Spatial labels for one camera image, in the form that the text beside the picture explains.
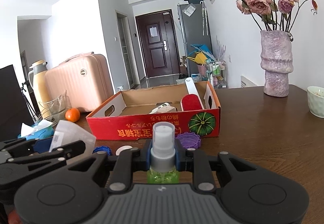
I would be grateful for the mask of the translucent cotton swab box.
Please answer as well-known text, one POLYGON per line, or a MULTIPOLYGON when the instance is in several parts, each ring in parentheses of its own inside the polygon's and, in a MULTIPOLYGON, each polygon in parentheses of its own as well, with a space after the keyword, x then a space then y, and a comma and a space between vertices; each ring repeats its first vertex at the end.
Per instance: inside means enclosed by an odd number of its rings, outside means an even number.
POLYGON ((49 152, 54 148, 76 142, 77 140, 85 143, 85 154, 91 155, 95 147, 96 137, 73 122, 60 120, 55 128, 49 152))

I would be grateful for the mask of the purple ridged plastic lid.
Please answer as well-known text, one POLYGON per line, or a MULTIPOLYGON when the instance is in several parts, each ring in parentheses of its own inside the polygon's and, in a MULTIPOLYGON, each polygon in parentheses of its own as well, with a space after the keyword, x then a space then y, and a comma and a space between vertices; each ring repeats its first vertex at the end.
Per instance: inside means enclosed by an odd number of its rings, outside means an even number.
POLYGON ((201 146, 200 136, 193 132, 185 132, 179 134, 176 139, 180 141, 182 146, 186 149, 194 148, 198 149, 201 146))

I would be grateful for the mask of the green spray bottle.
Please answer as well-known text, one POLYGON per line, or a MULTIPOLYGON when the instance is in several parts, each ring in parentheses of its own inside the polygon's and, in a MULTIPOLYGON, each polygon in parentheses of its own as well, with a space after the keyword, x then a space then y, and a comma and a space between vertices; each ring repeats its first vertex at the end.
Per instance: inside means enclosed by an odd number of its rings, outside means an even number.
POLYGON ((169 122, 154 124, 147 182, 149 184, 178 183, 179 173, 175 166, 175 158, 175 126, 169 122))

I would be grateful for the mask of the blue ridged plastic lid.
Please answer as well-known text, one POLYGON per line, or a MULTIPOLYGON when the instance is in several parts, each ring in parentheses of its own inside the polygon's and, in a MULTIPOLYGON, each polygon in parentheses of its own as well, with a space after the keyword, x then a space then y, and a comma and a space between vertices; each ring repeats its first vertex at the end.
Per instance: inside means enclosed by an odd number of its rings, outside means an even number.
POLYGON ((95 147, 92 153, 106 152, 108 156, 112 156, 112 150, 108 146, 95 147))

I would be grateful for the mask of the small white round disc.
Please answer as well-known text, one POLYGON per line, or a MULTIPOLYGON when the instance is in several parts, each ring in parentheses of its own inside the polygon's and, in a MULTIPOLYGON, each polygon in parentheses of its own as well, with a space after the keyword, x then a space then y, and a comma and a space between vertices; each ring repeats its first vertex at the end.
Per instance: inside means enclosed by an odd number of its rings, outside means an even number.
POLYGON ((119 156, 122 151, 131 149, 131 148, 132 148, 132 146, 121 146, 120 148, 118 148, 116 150, 115 155, 119 156))

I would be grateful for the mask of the beige thermos jug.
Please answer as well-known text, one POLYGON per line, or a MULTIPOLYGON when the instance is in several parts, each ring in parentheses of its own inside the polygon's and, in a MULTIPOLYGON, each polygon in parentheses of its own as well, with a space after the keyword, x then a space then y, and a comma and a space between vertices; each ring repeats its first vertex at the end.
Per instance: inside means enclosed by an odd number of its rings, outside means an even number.
POLYGON ((51 97, 45 80, 45 74, 47 71, 47 61, 39 60, 30 66, 30 71, 28 73, 29 82, 43 119, 50 117, 47 103, 51 101, 51 97))

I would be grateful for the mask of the red cardboard box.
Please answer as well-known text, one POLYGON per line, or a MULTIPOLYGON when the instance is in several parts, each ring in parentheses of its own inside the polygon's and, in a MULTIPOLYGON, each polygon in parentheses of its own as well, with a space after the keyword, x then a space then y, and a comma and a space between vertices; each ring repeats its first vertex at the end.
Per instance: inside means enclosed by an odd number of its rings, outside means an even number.
POLYGON ((182 111, 181 99, 188 91, 185 84, 180 84, 120 91, 88 114, 86 120, 98 140, 151 138, 153 125, 158 122, 172 123, 176 134, 193 132, 201 137, 217 137, 221 117, 217 94, 208 81, 195 86, 203 110, 182 111), (150 114, 163 103, 174 106, 177 112, 150 114))

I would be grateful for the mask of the pink hard suitcase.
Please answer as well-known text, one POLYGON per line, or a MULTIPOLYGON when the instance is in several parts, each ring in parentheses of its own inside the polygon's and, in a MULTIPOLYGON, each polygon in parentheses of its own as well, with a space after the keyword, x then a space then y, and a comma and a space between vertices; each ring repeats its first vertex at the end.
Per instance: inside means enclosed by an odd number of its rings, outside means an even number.
POLYGON ((93 52, 71 57, 45 74, 52 98, 61 94, 82 113, 92 112, 114 94, 104 55, 93 52))

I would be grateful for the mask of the red white lint brush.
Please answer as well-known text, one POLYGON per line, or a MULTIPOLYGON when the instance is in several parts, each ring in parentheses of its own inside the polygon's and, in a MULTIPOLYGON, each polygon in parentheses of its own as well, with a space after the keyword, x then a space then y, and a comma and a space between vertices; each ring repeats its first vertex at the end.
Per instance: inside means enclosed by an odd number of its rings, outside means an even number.
POLYGON ((199 97, 199 93, 191 77, 185 79, 185 85, 188 91, 188 95, 185 95, 181 99, 182 111, 194 111, 203 110, 204 106, 199 97))

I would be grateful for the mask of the pale green ceramic cup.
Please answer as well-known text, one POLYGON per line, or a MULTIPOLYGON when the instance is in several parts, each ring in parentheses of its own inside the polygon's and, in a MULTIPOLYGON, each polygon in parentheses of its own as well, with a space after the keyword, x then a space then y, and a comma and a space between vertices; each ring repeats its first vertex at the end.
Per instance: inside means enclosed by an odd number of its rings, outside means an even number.
POLYGON ((308 106, 310 112, 318 118, 324 118, 324 90, 322 87, 307 88, 308 106))

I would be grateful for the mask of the small white bottle in box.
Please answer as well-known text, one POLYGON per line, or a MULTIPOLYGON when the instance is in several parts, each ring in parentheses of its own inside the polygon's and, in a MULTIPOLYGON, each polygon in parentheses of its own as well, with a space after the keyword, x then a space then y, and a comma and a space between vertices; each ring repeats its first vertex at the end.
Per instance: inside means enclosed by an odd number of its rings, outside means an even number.
POLYGON ((158 107, 154 108, 150 114, 161 114, 161 113, 172 113, 177 112, 177 109, 170 105, 169 103, 163 103, 159 105, 158 107))

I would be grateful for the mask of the purple textured vase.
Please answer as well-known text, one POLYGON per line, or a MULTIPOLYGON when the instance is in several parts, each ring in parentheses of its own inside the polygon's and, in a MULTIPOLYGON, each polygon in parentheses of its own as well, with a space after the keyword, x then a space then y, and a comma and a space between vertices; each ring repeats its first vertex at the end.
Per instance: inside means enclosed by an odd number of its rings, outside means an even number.
POLYGON ((288 75, 294 70, 291 35, 279 30, 262 30, 260 34, 260 66, 265 71, 264 93, 272 97, 287 97, 288 75))

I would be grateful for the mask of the yellow blue items pile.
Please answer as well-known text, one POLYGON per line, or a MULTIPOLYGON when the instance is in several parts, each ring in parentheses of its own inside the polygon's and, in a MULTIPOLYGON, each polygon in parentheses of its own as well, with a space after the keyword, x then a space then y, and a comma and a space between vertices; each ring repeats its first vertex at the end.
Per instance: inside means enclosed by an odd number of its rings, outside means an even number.
POLYGON ((188 60, 195 62, 198 65, 204 65, 207 60, 216 61, 211 50, 205 44, 191 44, 194 50, 187 56, 188 60))

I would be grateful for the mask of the dark brown entrance door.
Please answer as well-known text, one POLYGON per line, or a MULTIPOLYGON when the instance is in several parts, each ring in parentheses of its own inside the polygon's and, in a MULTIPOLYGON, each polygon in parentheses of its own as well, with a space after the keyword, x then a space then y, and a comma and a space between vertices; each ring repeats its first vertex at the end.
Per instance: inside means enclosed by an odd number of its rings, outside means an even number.
POLYGON ((137 30, 148 78, 180 73, 180 58, 171 10, 139 15, 137 30))

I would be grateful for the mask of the grey refrigerator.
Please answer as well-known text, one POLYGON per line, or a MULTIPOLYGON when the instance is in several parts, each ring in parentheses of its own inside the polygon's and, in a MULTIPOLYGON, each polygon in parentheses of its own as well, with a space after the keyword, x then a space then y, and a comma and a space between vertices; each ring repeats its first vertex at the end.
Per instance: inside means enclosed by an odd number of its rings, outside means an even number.
POLYGON ((195 56, 192 45, 206 45, 213 51, 210 34, 207 34, 206 23, 203 22, 203 8, 201 3, 178 4, 178 17, 182 31, 182 39, 186 57, 195 56))

